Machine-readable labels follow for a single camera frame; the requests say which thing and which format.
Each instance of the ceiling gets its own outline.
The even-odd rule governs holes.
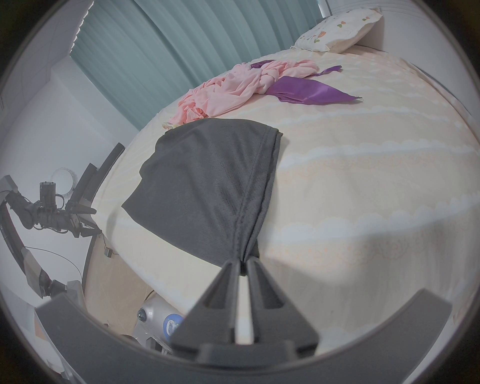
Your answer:
[[[40,29],[21,55],[1,92],[0,141],[28,102],[50,80],[50,68],[70,53],[78,27],[93,0],[67,1]]]

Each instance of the dark gray garment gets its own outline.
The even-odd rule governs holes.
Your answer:
[[[246,261],[270,203],[281,136],[242,119],[170,130],[122,207],[142,227],[212,264]]]

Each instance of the round white object on wall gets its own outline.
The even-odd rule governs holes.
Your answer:
[[[70,195],[77,183],[74,172],[68,168],[57,169],[53,173],[50,181],[56,184],[57,194],[63,197]]]

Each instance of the headboard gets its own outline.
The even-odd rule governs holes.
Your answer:
[[[412,0],[318,0],[323,17],[355,8],[384,15],[357,44],[389,52],[416,65],[453,94],[480,122],[480,94],[460,54]]]

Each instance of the cream bed sheet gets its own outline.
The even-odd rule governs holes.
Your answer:
[[[363,97],[304,106],[255,95],[222,118],[283,132],[276,180],[258,243],[263,263],[321,334],[317,353],[384,321],[418,289],[463,316],[478,285],[480,145],[469,115],[412,65],[369,48],[344,54],[289,49],[265,59],[312,59],[316,78]],[[219,268],[136,224],[121,208],[165,132],[176,102],[136,136],[92,207],[116,252],[182,313]],[[251,339],[248,285],[241,279],[238,337]]]

